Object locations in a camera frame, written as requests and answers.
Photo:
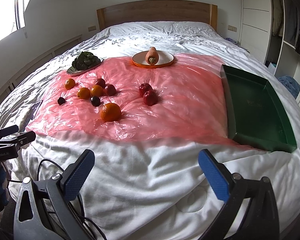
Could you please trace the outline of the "dark plum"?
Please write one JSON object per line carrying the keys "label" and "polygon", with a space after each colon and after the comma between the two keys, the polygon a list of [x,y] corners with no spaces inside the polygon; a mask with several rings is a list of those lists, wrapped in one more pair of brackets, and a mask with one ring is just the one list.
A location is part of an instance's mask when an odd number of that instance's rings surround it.
{"label": "dark plum", "polygon": [[98,96],[92,96],[90,102],[94,107],[98,107],[101,104],[101,100]]}
{"label": "dark plum", "polygon": [[59,97],[58,100],[57,100],[57,103],[61,106],[61,105],[66,103],[66,100],[63,97]]}

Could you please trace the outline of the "large orange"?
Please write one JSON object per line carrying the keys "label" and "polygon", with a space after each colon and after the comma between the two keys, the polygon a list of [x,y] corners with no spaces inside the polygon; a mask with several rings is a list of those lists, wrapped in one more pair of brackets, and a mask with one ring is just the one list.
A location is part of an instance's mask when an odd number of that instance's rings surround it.
{"label": "large orange", "polygon": [[101,110],[101,119],[104,122],[117,121],[121,118],[121,108],[115,103],[106,103]]}

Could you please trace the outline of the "small orange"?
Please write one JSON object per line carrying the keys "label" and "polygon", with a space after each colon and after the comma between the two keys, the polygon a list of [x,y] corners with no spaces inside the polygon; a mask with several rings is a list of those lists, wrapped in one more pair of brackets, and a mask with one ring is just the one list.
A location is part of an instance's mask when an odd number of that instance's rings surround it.
{"label": "small orange", "polygon": [[91,92],[89,88],[82,87],[77,92],[77,97],[82,100],[89,100],[91,97]]}
{"label": "small orange", "polygon": [[90,91],[91,96],[101,97],[104,96],[104,89],[99,85],[94,85]]}
{"label": "small orange", "polygon": [[67,79],[64,83],[66,90],[71,90],[76,86],[76,81],[74,79]]}

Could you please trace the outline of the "red apple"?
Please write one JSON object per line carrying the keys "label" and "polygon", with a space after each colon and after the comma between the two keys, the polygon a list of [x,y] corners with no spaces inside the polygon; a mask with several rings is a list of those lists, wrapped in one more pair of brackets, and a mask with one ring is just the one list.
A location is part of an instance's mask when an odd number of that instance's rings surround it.
{"label": "red apple", "polygon": [[106,96],[114,96],[117,94],[116,88],[112,84],[107,84],[104,88],[104,94]]}
{"label": "red apple", "polygon": [[144,96],[143,96],[143,103],[148,105],[148,106],[153,106],[157,104],[158,102],[158,97],[155,93],[155,91],[147,91]]}
{"label": "red apple", "polygon": [[102,88],[105,88],[106,87],[106,82],[104,79],[102,78],[98,78],[96,81],[95,81],[95,85],[98,85]]}
{"label": "red apple", "polygon": [[141,85],[139,85],[139,94],[141,97],[143,97],[147,91],[152,91],[152,90],[153,88],[149,83],[142,83]]}

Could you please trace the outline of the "smartphone with red case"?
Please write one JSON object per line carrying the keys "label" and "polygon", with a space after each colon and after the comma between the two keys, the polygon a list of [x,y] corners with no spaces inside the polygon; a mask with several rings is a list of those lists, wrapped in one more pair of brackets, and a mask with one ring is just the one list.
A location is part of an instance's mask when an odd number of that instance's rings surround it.
{"label": "smartphone with red case", "polygon": [[43,102],[42,100],[39,100],[30,107],[30,110],[27,112],[23,122],[21,123],[21,126],[19,127],[19,132],[25,131],[26,126],[36,116],[37,111],[38,111],[39,107],[41,106],[42,102]]}

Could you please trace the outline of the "green rectangular tray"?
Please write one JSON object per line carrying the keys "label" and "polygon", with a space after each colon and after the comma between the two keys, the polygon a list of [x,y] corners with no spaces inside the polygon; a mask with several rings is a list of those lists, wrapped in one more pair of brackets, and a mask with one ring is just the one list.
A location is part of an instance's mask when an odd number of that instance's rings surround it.
{"label": "green rectangular tray", "polygon": [[225,64],[221,78],[228,138],[268,152],[298,148],[285,108],[267,79]]}

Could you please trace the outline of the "silver metal plate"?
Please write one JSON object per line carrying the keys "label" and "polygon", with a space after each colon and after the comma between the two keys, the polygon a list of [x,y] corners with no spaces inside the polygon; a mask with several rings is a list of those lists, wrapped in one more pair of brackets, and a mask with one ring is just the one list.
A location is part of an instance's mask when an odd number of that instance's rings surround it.
{"label": "silver metal plate", "polygon": [[75,59],[72,66],[66,71],[66,73],[70,76],[79,76],[99,67],[102,62],[103,59],[97,59],[92,64],[87,65],[84,62],[82,64],[79,64],[79,61]]}

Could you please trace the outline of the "pink plastic sheet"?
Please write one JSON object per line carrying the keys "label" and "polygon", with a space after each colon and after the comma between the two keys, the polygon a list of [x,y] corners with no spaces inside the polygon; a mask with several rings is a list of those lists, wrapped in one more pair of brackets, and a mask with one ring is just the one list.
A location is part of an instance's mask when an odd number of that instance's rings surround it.
{"label": "pink plastic sheet", "polygon": [[168,67],[146,69],[112,57],[89,72],[59,72],[47,85],[27,129],[56,136],[81,131],[114,141],[177,137],[234,145],[217,56],[178,54]]}

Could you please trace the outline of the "dark green leafy vegetable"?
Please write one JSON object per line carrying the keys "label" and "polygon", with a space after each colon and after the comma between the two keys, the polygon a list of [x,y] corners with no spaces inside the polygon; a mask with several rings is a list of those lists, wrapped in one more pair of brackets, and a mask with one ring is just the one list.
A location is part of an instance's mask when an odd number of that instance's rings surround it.
{"label": "dark green leafy vegetable", "polygon": [[90,65],[99,58],[91,52],[83,51],[75,59],[77,59],[79,61],[79,64],[82,64],[84,62],[85,64]]}

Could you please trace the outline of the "orange rimmed white plate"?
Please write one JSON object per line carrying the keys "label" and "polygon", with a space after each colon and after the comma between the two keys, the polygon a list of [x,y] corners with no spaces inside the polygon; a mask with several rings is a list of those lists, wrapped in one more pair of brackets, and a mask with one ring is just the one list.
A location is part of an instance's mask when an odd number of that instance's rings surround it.
{"label": "orange rimmed white plate", "polygon": [[132,57],[133,63],[140,68],[154,69],[170,66],[174,62],[174,56],[165,51],[142,51]]}

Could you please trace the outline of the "carrot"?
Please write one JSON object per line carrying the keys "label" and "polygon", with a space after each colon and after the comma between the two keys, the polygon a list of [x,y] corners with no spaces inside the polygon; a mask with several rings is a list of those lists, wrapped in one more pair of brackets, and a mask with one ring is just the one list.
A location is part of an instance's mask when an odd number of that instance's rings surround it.
{"label": "carrot", "polygon": [[155,65],[159,61],[159,54],[155,47],[151,47],[145,56],[145,60],[150,65]]}

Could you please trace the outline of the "white wardrobe with shelves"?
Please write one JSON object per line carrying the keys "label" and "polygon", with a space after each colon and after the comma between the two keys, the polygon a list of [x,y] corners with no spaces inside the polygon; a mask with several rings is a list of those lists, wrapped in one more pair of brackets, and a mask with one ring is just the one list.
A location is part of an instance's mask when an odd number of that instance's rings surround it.
{"label": "white wardrobe with shelves", "polygon": [[241,0],[240,45],[275,77],[290,76],[300,85],[298,28],[300,13],[292,0]]}

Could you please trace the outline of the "wooden headboard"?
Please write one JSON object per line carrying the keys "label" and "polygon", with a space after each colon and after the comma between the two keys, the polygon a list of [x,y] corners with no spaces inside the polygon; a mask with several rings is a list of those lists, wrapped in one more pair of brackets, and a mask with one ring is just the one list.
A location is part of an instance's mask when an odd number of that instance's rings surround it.
{"label": "wooden headboard", "polygon": [[217,30],[218,7],[188,0],[143,0],[121,3],[96,11],[99,29],[128,23],[155,21],[202,22]]}

